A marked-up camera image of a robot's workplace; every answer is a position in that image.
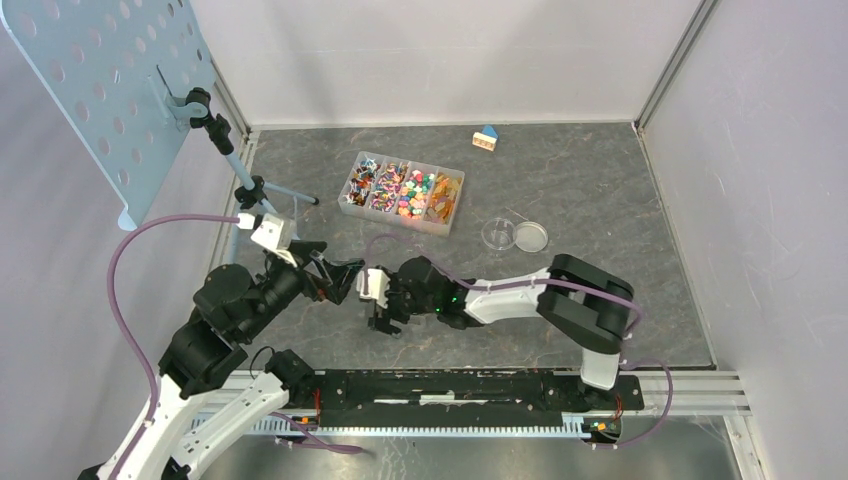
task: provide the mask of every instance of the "white perforated panel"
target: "white perforated panel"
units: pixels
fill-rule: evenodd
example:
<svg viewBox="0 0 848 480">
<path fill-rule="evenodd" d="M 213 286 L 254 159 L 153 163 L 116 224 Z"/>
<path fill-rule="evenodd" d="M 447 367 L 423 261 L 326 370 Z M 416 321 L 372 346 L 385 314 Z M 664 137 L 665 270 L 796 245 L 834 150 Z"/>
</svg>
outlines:
<svg viewBox="0 0 848 480">
<path fill-rule="evenodd" d="M 118 224 L 136 228 L 188 134 L 165 100 L 215 82 L 188 0 L 2 7 L 4 26 L 124 202 Z"/>
</svg>

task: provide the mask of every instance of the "small wooden block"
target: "small wooden block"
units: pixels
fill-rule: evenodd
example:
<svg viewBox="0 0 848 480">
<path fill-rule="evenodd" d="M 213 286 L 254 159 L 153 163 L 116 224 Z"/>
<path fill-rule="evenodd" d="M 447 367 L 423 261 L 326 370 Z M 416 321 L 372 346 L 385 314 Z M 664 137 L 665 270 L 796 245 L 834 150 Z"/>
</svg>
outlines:
<svg viewBox="0 0 848 480">
<path fill-rule="evenodd" d="M 471 138 L 471 143 L 474 146 L 485 148 L 490 152 L 495 151 L 495 144 L 498 142 L 497 138 L 490 137 L 488 135 L 483 135 L 480 132 L 476 132 L 474 136 Z"/>
</svg>

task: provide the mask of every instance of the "cable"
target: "cable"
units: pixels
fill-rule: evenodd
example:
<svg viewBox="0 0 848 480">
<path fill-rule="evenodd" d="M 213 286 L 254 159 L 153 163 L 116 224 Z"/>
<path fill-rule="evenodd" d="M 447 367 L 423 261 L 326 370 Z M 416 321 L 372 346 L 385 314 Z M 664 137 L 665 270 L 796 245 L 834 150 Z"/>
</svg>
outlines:
<svg viewBox="0 0 848 480">
<path fill-rule="evenodd" d="M 668 412 L 671 410 L 671 402 L 674 398 L 674 382 L 671 379 L 671 370 L 669 370 L 665 362 L 663 362 L 662 360 L 657 360 L 656 358 L 644 358 L 632 364 L 628 362 L 625 365 L 621 365 L 621 369 L 631 371 L 639 367 L 644 367 L 645 365 L 659 365 L 660 367 L 662 367 L 663 371 L 665 372 L 665 377 L 668 380 L 668 399 L 665 401 L 665 408 L 663 408 L 663 413 L 660 414 L 659 420 L 657 420 L 657 423 L 655 423 L 651 428 L 649 428 L 647 432 L 642 433 L 640 435 L 636 435 L 630 440 L 625 440 L 615 445 L 592 443 L 591 445 L 593 449 L 600 448 L 603 450 L 616 450 L 621 447 L 626 447 L 628 445 L 633 445 L 634 443 L 641 442 L 642 440 L 646 439 L 654 432 L 656 432 L 662 426 L 662 424 L 665 423 L 666 419 L 668 419 Z"/>
<path fill-rule="evenodd" d="M 356 455 L 356 454 L 358 454 L 358 453 L 363 453 L 363 452 L 365 452 L 365 449 L 363 449 L 362 447 L 357 447 L 357 446 L 355 446 L 355 445 L 332 445 L 332 444 L 329 444 L 329 443 L 325 443 L 325 442 L 324 442 L 323 440 L 321 440 L 320 438 L 318 438 L 318 437 L 316 437 L 315 435 L 312 435 L 311 433 L 309 433 L 309 430 L 307 430 L 307 429 L 306 429 L 306 427 L 304 427 L 303 425 L 301 425 L 301 424 L 299 424 L 299 423 L 295 422 L 295 421 L 294 421 L 292 418 L 290 418 L 288 415 L 283 415 L 283 414 L 282 414 L 282 413 L 280 413 L 280 412 L 271 412 L 269 415 L 271 415 L 272 417 L 282 418 L 282 419 L 283 419 L 283 420 L 285 420 L 285 421 L 286 421 L 289 425 L 291 425 L 292 427 L 294 427 L 295 429 L 297 429 L 298 431 L 300 431 L 300 433 L 302 433 L 302 434 L 303 434 L 306 438 L 308 438 L 309 440 L 311 440 L 311 441 L 315 442 L 315 443 L 313 443 L 313 444 L 309 444 L 309 443 L 292 443 L 292 445 L 296 445 L 296 446 L 298 446 L 298 447 L 303 447 L 303 448 L 315 448 L 315 449 L 321 449 L 321 450 L 328 450 L 328 451 L 331 451 L 331 452 L 333 452 L 333 453 L 341 453 L 341 454 L 343 454 L 343 455 Z"/>
<path fill-rule="evenodd" d="M 624 414 L 624 404 L 621 401 L 621 395 L 615 394 L 615 413 L 612 416 L 612 421 L 615 422 Z"/>
<path fill-rule="evenodd" d="M 540 278 L 538 280 L 519 280 L 519 281 L 516 281 L 516 282 L 509 282 L 509 283 L 504 283 L 504 284 L 501 284 L 501 285 L 492 285 L 490 287 L 489 286 L 482 286 L 482 285 L 472 285 L 472 284 L 466 282 L 465 280 L 463 280 L 462 278 L 460 278 L 455 273 L 453 273 L 448 267 L 442 265 L 432 255 L 430 255 L 429 253 L 424 251 L 424 249 L 422 249 L 418 245 L 415 245 L 412 242 L 412 240 L 410 240 L 406 237 L 403 237 L 401 235 L 394 234 L 394 233 L 381 233 L 379 235 L 375 235 L 365 245 L 365 266 L 362 267 L 362 272 L 363 272 L 362 275 L 363 275 L 363 284 L 364 284 L 364 288 L 365 288 L 364 293 L 366 293 L 366 294 L 368 293 L 368 267 L 371 266 L 371 248 L 374 246 L 374 242 L 376 242 L 377 240 L 379 240 L 381 238 L 391 238 L 393 240 L 399 241 L 401 243 L 405 243 L 407 246 L 412 247 L 413 249 L 417 250 L 418 253 L 420 253 L 421 255 L 426 257 L 427 260 L 430 260 L 430 263 L 432 263 L 433 266 L 436 267 L 437 269 L 441 270 L 441 272 L 444 273 L 448 278 L 450 278 L 454 282 L 458 283 L 462 287 L 467 288 L 469 290 L 479 290 L 479 291 L 505 290 L 507 288 L 525 287 L 525 286 L 531 285 L 535 282 L 535 283 L 539 283 L 539 284 L 543 284 L 543 285 L 555 285 L 557 287 L 563 287 L 563 288 L 567 288 L 569 290 L 576 290 L 576 291 L 579 291 L 579 292 L 586 293 L 587 295 L 592 295 L 592 296 L 602 298 L 604 300 L 607 300 L 607 301 L 610 301 L 610 302 L 613 302 L 613 303 L 617 303 L 617 304 L 619 304 L 619 305 L 621 305 L 625 308 L 632 310 L 636 314 L 635 318 L 630 323 L 630 325 L 628 325 L 627 328 L 624 329 L 625 339 L 631 334 L 631 332 L 633 332 L 633 329 L 636 328 L 637 325 L 639 325 L 639 323 L 642 321 L 642 318 L 645 316 L 645 312 L 644 312 L 644 310 L 642 310 L 642 307 L 640 307 L 639 305 L 637 305 L 637 304 L 635 304 L 635 303 L 633 303 L 629 300 L 625 300 L 621 297 L 617 297 L 617 296 L 612 295 L 610 293 L 604 292 L 603 290 L 598 290 L 598 289 L 595 289 L 595 288 L 592 288 L 592 287 L 587 287 L 585 285 L 580 285 L 579 283 L 567 282 L 565 280 L 559 280 L 559 279 L 554 279 L 554 278 Z"/>
<path fill-rule="evenodd" d="M 253 374 L 253 364 L 256 363 L 256 359 L 259 357 L 259 354 L 262 353 L 265 350 L 271 350 L 271 355 L 274 355 L 275 353 L 277 353 L 277 351 L 274 350 L 274 347 L 272 347 L 270 345 L 265 345 L 264 347 L 257 350 L 255 354 L 253 354 L 253 360 L 250 361 L 250 366 L 247 367 L 247 371 L 250 373 L 250 378 L 252 378 L 254 380 L 256 380 L 256 375 Z"/>
<path fill-rule="evenodd" d="M 135 240 L 136 237 L 141 235 L 142 233 L 150 230 L 151 228 L 162 225 L 164 223 L 177 222 L 181 220 L 201 220 L 205 222 L 220 222 L 220 223 L 238 223 L 239 219 L 237 217 L 223 217 L 220 215 L 201 215 L 201 214 L 185 214 L 185 215 L 170 215 L 167 217 L 157 218 L 156 220 L 145 223 L 144 225 L 138 227 L 135 231 L 131 232 L 127 235 L 121 243 L 118 244 L 118 248 L 115 249 L 115 253 L 112 254 L 112 259 L 109 261 L 109 269 L 106 272 L 106 293 L 109 297 L 109 306 L 112 308 L 112 315 L 115 317 L 115 323 L 118 324 L 118 328 L 121 330 L 121 334 L 123 334 L 124 339 L 126 339 L 127 343 L 129 343 L 130 348 L 132 349 L 135 357 L 138 359 L 138 362 L 141 364 L 141 368 L 144 369 L 144 374 L 147 376 L 147 383 L 150 387 L 150 399 L 147 404 L 147 413 L 144 416 L 144 421 L 136 430 L 135 435 L 133 435 L 130 442 L 127 444 L 127 448 L 124 449 L 124 452 L 121 453 L 121 456 L 115 462 L 115 466 L 112 468 L 112 472 L 109 474 L 109 480 L 115 480 L 118 477 L 118 474 L 129 458 L 130 454 L 132 454 L 133 449 L 138 445 L 138 442 L 141 441 L 142 435 L 144 435 L 145 430 L 147 430 L 148 426 L 152 424 L 153 417 L 156 415 L 156 406 L 159 399 L 159 384 L 156 383 L 156 375 L 153 373 L 153 366 L 150 364 L 150 360 L 147 359 L 147 356 L 144 355 L 144 352 L 141 350 L 141 347 L 138 345 L 135 337 L 127 326 L 126 320 L 124 320 L 123 315 L 121 315 L 121 309 L 118 307 L 118 298 L 115 294 L 115 272 L 118 269 L 118 260 L 121 258 L 121 255 L 126 250 L 127 246 Z"/>
</svg>

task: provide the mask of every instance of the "colorful beads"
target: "colorful beads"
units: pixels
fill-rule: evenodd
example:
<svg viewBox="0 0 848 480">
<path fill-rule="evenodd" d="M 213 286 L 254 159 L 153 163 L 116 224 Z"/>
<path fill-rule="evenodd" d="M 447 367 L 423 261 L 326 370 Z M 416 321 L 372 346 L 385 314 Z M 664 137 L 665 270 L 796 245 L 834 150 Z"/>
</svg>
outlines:
<svg viewBox="0 0 848 480">
<path fill-rule="evenodd" d="M 345 195 L 345 200 L 349 204 L 363 206 L 368 194 L 371 193 L 371 183 L 374 181 L 374 176 L 377 174 L 377 162 L 370 158 L 365 158 L 356 167 L 353 172 L 353 177 L 350 179 L 350 192 Z"/>
<path fill-rule="evenodd" d="M 436 175 L 424 174 L 420 170 L 413 170 L 407 182 L 400 189 L 400 200 L 398 201 L 398 215 L 418 220 L 424 213 L 427 204 L 427 194 L 433 188 Z"/>
<path fill-rule="evenodd" d="M 381 212 L 391 212 L 392 207 L 398 199 L 401 189 L 403 188 L 403 177 L 406 176 L 406 170 L 409 165 L 398 165 L 389 163 L 386 169 L 377 179 L 377 186 L 374 189 L 374 197 L 371 200 L 371 208 Z"/>
</svg>

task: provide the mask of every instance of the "petri dish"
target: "petri dish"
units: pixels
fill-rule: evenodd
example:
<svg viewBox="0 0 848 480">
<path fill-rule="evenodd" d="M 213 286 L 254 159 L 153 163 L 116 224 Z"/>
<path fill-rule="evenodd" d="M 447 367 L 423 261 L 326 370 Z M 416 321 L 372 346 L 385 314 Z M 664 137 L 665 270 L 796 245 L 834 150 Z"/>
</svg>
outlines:
<svg viewBox="0 0 848 480">
<path fill-rule="evenodd" d="M 489 220 L 480 234 L 486 246 L 494 250 L 506 250 L 515 245 L 515 225 L 505 218 Z"/>
</svg>

